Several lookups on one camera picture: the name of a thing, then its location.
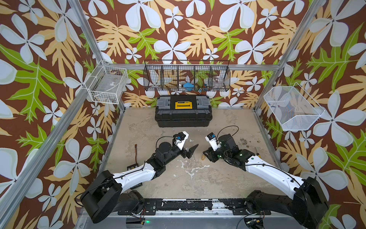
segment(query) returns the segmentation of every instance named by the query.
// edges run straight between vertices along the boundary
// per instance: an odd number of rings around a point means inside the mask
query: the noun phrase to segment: aluminum frame
[[[111,141],[109,142],[108,144],[108,147],[107,149],[105,150],[105,153],[104,153],[104,160],[102,161],[102,163],[100,164],[99,166],[99,170],[98,170],[98,173],[97,173],[97,176],[102,172],[104,171],[104,168],[107,164],[107,161],[108,161],[108,158],[109,158],[109,155],[111,154],[112,152],[112,147],[113,147],[113,144],[114,144],[114,141],[116,140],[116,136],[118,134],[118,131],[119,131],[119,128],[121,126],[121,123],[122,123],[122,119],[123,119],[123,116],[124,116],[124,106],[123,106],[123,109],[121,110],[120,108],[120,115],[119,115],[119,118],[117,120],[117,123],[116,123],[116,131],[113,133],[112,135],[112,139]]]
[[[101,63],[102,65],[104,65],[104,59],[98,48],[97,40],[94,37],[93,31],[92,31],[92,28],[90,27],[89,22],[85,18],[85,15],[84,15],[84,12],[80,5],[79,0],[67,0],[67,1],[70,4],[71,8],[74,9],[74,12],[79,19],[80,28],[85,35],[86,41],[90,45],[90,49],[91,49],[92,53],[96,57],[97,63]]]
[[[296,46],[299,44],[300,40],[302,39],[302,36],[304,35],[305,31],[309,28],[310,23],[312,22],[313,18],[317,14],[323,1],[324,0],[314,0],[312,2],[311,6],[309,7],[309,9],[306,11],[303,19],[301,20],[294,36],[292,37],[289,45],[286,48],[285,53],[283,54],[283,56],[279,62],[279,70],[276,71],[275,73],[273,73],[272,76],[269,78],[268,83],[264,87],[261,95],[258,98],[257,103],[254,106],[255,110],[261,107],[261,104],[263,103],[263,100],[264,100],[264,95],[267,94],[267,92],[269,92],[269,90],[272,88],[275,80],[278,77],[280,77],[280,75],[282,74],[282,71],[283,71],[285,64],[287,63],[291,53],[293,52],[293,50],[295,50]]]
[[[81,90],[70,104],[66,112],[62,115],[58,124],[54,127],[48,135],[44,143],[41,145],[37,154],[31,159],[29,164],[25,167],[22,175],[17,181],[11,185],[8,191],[4,194],[0,204],[0,228],[3,229],[8,224],[8,221],[13,216],[15,210],[22,202],[25,194],[32,186],[34,180],[43,169],[49,157],[55,151],[57,144],[61,140],[64,133],[67,131],[70,123],[79,111],[87,97],[87,90]]]
[[[255,113],[255,111],[253,109],[252,109],[252,111],[253,111],[255,121],[257,122],[257,125],[259,126],[259,130],[261,131],[262,137],[264,139],[264,143],[266,143],[269,154],[271,155],[274,163],[276,164],[276,167],[283,170],[281,161],[276,157],[275,147],[273,146],[271,140],[268,139],[267,132],[263,125],[263,122],[259,119],[259,116]]]
[[[105,65],[113,65],[116,67],[126,68],[127,70],[144,70],[144,64],[111,64],[105,63]],[[277,64],[229,64],[231,71],[278,71],[280,69]]]
[[[94,34],[92,32],[92,29],[86,20],[83,10],[81,8],[81,5],[78,0],[68,0],[71,8],[75,10],[75,13],[80,21],[81,29],[86,37],[87,42],[90,45],[91,51],[94,53],[97,63],[101,63],[102,65],[108,64],[105,63],[100,50],[97,45],[97,41],[94,37]],[[317,13],[319,7],[321,6],[321,3],[323,0],[314,0],[312,2],[312,5],[306,12],[304,18],[302,19],[297,31],[295,32],[293,38],[290,41],[290,44],[288,45],[283,58],[280,60],[278,65],[268,64],[268,65],[261,65],[261,64],[231,64],[230,69],[231,70],[253,70],[253,71],[261,71],[261,70],[273,70],[276,71],[269,79],[269,82],[267,83],[267,86],[264,88],[262,94],[258,98],[258,101],[256,105],[254,106],[255,109],[259,108],[260,105],[263,102],[264,94],[268,92],[268,90],[272,87],[273,82],[277,79],[277,77],[282,72],[282,69],[284,68],[284,65],[286,64],[291,52],[296,48],[297,44],[299,43],[301,37],[303,36],[304,32],[310,25],[313,17]],[[120,67],[124,67],[128,70],[142,70],[144,68],[143,64],[113,64]],[[37,155],[32,158],[29,165],[25,168],[25,171],[23,173],[23,176],[20,176],[19,179],[15,184],[13,184],[11,187],[9,187],[9,191],[7,192],[7,195],[5,198],[3,198],[1,205],[0,205],[0,229],[4,229],[14,214],[15,210],[19,206],[20,202],[24,198],[26,192],[33,184],[35,178],[38,176],[39,172],[45,165],[46,161],[48,160],[49,156],[53,153],[54,149],[57,146],[57,143],[62,138],[63,134],[69,127],[71,121],[75,117],[76,113],[80,109],[81,105],[84,103],[85,99],[87,97],[87,90],[84,87],[84,90],[81,90],[78,96],[75,97],[74,101],[70,104],[69,108],[66,110],[65,114],[61,117],[58,125],[53,129],[51,134],[47,137],[45,142],[42,144],[40,149],[38,150]],[[259,120],[258,116],[255,115],[256,121],[261,128],[261,133],[264,135],[265,142],[267,144],[268,149],[271,152],[271,155],[274,156],[274,160],[276,164],[278,163],[278,159],[275,157],[274,148],[272,146],[272,143],[268,144],[265,130],[263,123]]]

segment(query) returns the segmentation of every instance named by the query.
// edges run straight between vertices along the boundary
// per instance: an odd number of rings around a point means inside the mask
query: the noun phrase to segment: floral wallpaper
[[[365,4],[324,1],[276,80],[299,83],[325,109],[309,130],[282,131],[266,103],[256,111],[282,166],[319,182],[330,203],[321,229],[366,228]]]
[[[95,67],[66,0],[0,0],[0,201]],[[73,228],[74,197],[96,177],[118,110],[85,101],[8,229]]]
[[[166,64],[172,63],[172,59],[181,60],[178,63],[208,60],[216,64],[228,60],[231,64],[277,64],[309,2],[80,1],[104,60],[126,64],[143,63],[145,59],[158,59]],[[130,79],[123,94],[126,107],[154,107],[160,95],[196,93],[146,92],[142,76],[142,71],[129,71]],[[252,107],[269,76],[264,71],[232,71],[228,92],[207,93],[212,107]]]

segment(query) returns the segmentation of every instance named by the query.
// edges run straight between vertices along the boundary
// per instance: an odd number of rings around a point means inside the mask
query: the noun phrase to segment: white wire basket
[[[128,80],[127,69],[102,66],[88,87],[93,102],[118,104]]]
[[[264,100],[283,131],[309,130],[324,113],[324,108],[299,84],[273,87]]]

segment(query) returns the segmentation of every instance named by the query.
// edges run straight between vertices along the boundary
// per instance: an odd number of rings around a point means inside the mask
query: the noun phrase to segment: blue object
[[[183,85],[183,87],[185,87],[185,88],[193,88],[193,87],[194,87],[194,85],[193,85],[193,84],[191,84],[191,83],[185,83],[185,84]]]

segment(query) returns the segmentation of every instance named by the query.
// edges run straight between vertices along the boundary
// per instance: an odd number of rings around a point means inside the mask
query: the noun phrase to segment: black cable
[[[287,173],[287,172],[285,172],[285,171],[283,171],[283,170],[281,170],[281,169],[279,169],[279,168],[277,168],[277,167],[274,167],[274,166],[272,166],[272,165],[267,165],[267,164],[250,164],[250,165],[245,165],[245,166],[251,166],[251,165],[262,165],[262,166],[269,166],[269,167],[275,168],[275,169],[277,169],[277,170],[279,170],[279,171],[283,172],[283,173],[284,173],[284,174],[286,174],[287,176],[291,177],[291,178],[292,178],[292,181],[295,181],[295,182],[299,185],[299,188],[301,187],[300,183],[299,183],[297,180],[295,180],[295,178],[293,178],[289,173]],[[304,199],[305,199],[305,202],[306,202],[306,196],[305,196],[304,190],[302,190],[302,189],[301,189],[301,191],[302,191],[302,195],[304,196]],[[306,205],[306,218],[304,219],[304,222],[300,223],[300,222],[298,221],[298,223],[299,223],[301,226],[302,226],[302,225],[304,225],[304,223],[306,222],[306,220],[307,220],[308,216],[309,216],[309,208],[308,208],[308,207],[307,207],[307,205]]]
[[[248,216],[250,216],[250,215],[257,214],[257,213],[258,213],[258,212],[255,212],[255,213],[252,213],[252,214],[246,215],[246,216],[244,216],[243,218],[241,218],[241,219],[239,220],[238,224],[236,225],[236,229],[238,229],[239,223],[240,223],[244,218],[246,218],[246,217],[248,217]]]
[[[130,173],[123,174],[123,175],[122,175],[122,176],[120,176],[120,177],[116,177],[116,178],[112,178],[112,179],[113,179],[113,180],[115,180],[115,179],[118,179],[118,178],[122,178],[122,177],[124,177],[124,176],[126,176],[126,175],[128,175],[128,174],[131,174],[131,173],[134,173],[134,172],[137,172],[137,171],[143,170],[143,169],[145,168],[145,164],[146,164],[146,161],[143,163],[143,167],[142,167],[141,169],[138,169],[138,170],[132,171],[132,172],[130,172]],[[74,198],[75,203],[76,203],[77,205],[79,205],[80,207],[84,207],[82,204],[79,204],[79,203],[76,201],[76,199],[78,198],[78,196],[80,196],[80,195],[82,195],[82,194],[84,194],[84,193],[88,193],[88,192],[90,192],[91,190],[96,189],[96,188],[98,188],[98,187],[100,187],[100,186],[103,186],[104,184],[109,183],[112,179],[107,180],[107,181],[105,181],[105,182],[101,183],[100,185],[97,185],[97,186],[95,186],[94,188],[91,188],[91,189],[90,189],[90,190],[88,190],[88,191],[85,191],[85,192],[80,193],[79,195],[77,195],[77,196]]]
[[[163,137],[172,137],[172,136],[162,136],[161,138],[159,138],[158,140],[156,140],[156,143],[155,143],[155,149],[157,149],[157,148],[158,148],[158,141],[159,141],[160,139],[162,139]],[[176,140],[178,140],[178,141],[179,141],[178,143],[181,143],[181,142],[182,142],[180,139],[178,139],[178,138],[176,138],[176,137],[172,137],[172,138],[175,138]]]
[[[281,172],[283,172],[284,174],[286,174],[287,176],[289,176],[289,177],[291,177],[292,178],[292,181],[295,181],[298,185],[299,185],[299,188],[301,187],[301,184],[299,184],[299,182],[297,181],[297,180],[295,180],[295,178],[293,178],[290,174],[288,174],[288,173],[286,173],[285,171],[282,171],[282,170],[280,170],[279,168],[277,168],[277,167],[274,167],[274,166],[272,166],[272,165],[267,165],[267,164],[250,164],[250,165],[245,165],[245,166],[251,166],[251,165],[262,165],[262,166],[269,166],[269,167],[272,167],[272,168],[275,168],[275,169],[277,169],[277,170],[279,170],[279,171],[281,171]]]
[[[132,213],[130,213],[130,216],[138,218],[138,219],[140,218],[140,217],[134,216]]]
[[[235,126],[238,130],[231,136],[234,136],[238,131],[239,131],[239,127],[238,126]],[[221,130],[219,131],[219,133],[216,135],[216,139],[219,140],[219,134],[221,132]]]

